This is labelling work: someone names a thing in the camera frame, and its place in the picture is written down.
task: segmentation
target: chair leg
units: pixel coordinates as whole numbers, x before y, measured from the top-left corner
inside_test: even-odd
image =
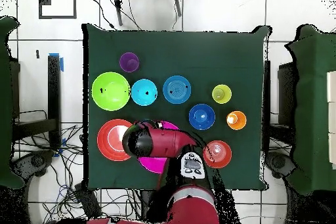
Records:
[[[117,11],[117,17],[118,17],[118,22],[119,22],[119,26],[123,25],[123,21],[121,19],[121,4],[119,0],[114,0],[114,5],[115,5],[115,9]]]
[[[175,0],[175,5],[176,5],[176,10],[177,10],[177,15],[178,17],[181,17],[181,8],[180,8],[180,2],[179,0]]]

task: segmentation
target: cup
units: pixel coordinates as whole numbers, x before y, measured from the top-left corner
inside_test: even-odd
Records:
[[[136,54],[127,52],[120,57],[119,64],[124,72],[134,72],[139,67],[139,59]]]
[[[231,99],[232,92],[229,86],[220,84],[213,88],[212,96],[215,102],[224,104]]]
[[[228,126],[234,130],[240,130],[246,125],[246,116],[241,111],[233,111],[226,117]]]

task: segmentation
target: blue tape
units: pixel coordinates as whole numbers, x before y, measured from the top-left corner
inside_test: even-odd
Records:
[[[66,138],[63,138],[62,139],[62,145],[61,146],[65,146],[66,145]],[[58,149],[58,152],[60,153],[60,154],[62,154],[63,153],[63,149],[62,148],[60,148],[60,149]],[[57,158],[57,157],[59,157],[60,155],[59,154],[55,154],[54,155],[54,158]]]
[[[63,57],[60,58],[60,70],[61,70],[61,71],[64,71]]]

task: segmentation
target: light blue bowl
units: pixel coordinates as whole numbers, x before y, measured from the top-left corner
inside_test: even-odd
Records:
[[[131,97],[138,105],[147,106],[156,100],[158,97],[158,90],[152,81],[148,79],[140,79],[133,84]]]
[[[206,104],[197,104],[189,111],[189,122],[198,130],[206,130],[215,122],[215,111]]]
[[[186,102],[192,93],[192,86],[183,76],[171,76],[163,84],[163,95],[170,103]]]

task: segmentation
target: floor tile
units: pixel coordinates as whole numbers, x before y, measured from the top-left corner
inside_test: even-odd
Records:
[[[267,0],[266,24],[273,28],[270,40],[276,41],[294,40],[303,24],[330,32],[336,28],[335,0]]]
[[[264,180],[268,183],[269,188],[262,191],[262,202],[271,204],[286,204],[287,192],[284,181],[272,176],[271,171],[265,166]]]
[[[42,13],[69,14],[67,5],[73,0],[51,1],[51,6],[42,6]],[[81,24],[98,25],[99,6],[92,0],[76,0],[76,7],[76,19],[39,19],[39,0],[18,0],[19,39],[83,39]]]
[[[236,209],[241,224],[260,224],[260,205],[237,204]]]
[[[19,41],[20,111],[48,110],[48,55],[64,61],[60,72],[61,121],[83,121],[83,44],[81,41]]]
[[[262,205],[261,224],[284,224],[287,205]]]
[[[16,18],[16,0],[0,0],[0,17],[2,16]],[[16,30],[9,34],[9,39],[16,39]]]
[[[73,125],[63,123],[61,125],[62,129],[66,129]],[[70,131],[67,131],[62,136],[63,138],[68,139]],[[82,146],[79,135],[83,133],[83,130],[80,129],[75,136],[73,136],[67,142],[67,145],[70,146]],[[72,154],[69,150],[64,150],[62,153],[65,157],[64,162],[66,162],[67,167],[70,169],[73,178],[73,188],[76,184],[80,183],[83,180],[83,156]],[[70,174],[66,171],[64,163],[60,156],[52,158],[53,168],[57,172],[57,179],[60,185],[70,185]],[[51,166],[47,168],[47,172],[42,177],[33,177],[30,184],[30,189],[28,193],[29,202],[57,202],[62,199],[65,189],[61,189],[56,180],[56,173]]]
[[[18,58],[18,50],[17,50],[16,44],[17,44],[16,41],[8,41],[7,42],[8,49],[10,50],[9,55],[12,58]]]
[[[127,199],[131,199],[132,201],[134,201],[131,190],[128,190],[128,194],[129,194],[129,197],[127,196],[126,189],[102,189],[102,203],[110,203],[112,201],[119,202],[119,203],[122,203],[122,202],[125,203]],[[140,202],[136,194],[135,194],[135,201]]]
[[[184,31],[251,32],[264,14],[265,0],[184,0]]]
[[[80,217],[87,219],[84,210],[80,208],[80,204],[71,204],[71,207],[68,206],[70,212],[63,207],[62,213],[59,214],[57,214],[58,204],[45,204],[45,206],[50,213],[44,208],[42,203],[28,204],[31,224],[43,224],[51,220],[60,221],[64,218],[72,218],[72,215],[75,218]]]
[[[279,65],[293,61],[291,54],[284,46],[285,44],[287,43],[268,44],[268,59],[270,61],[270,110],[273,113],[279,113]]]
[[[260,203],[261,192],[258,190],[232,190],[234,202],[238,203]]]
[[[120,216],[123,219],[136,219],[136,213],[130,203],[110,203],[102,204],[102,212],[109,216]],[[138,214],[141,215],[139,207],[136,207]]]
[[[151,30],[151,31],[162,31],[167,30],[171,31],[173,24],[175,23],[175,11],[174,4],[175,0],[122,0],[121,10],[129,16],[129,18],[121,13],[123,25],[119,26],[117,19],[116,8],[111,4],[110,0],[100,0],[102,5],[103,13],[106,19],[114,25],[118,30],[137,30],[137,26],[131,20],[133,19],[131,10],[135,19],[135,22],[138,24],[142,30]],[[103,16],[100,17],[101,27],[105,30],[112,30],[109,27],[109,23],[105,21]]]

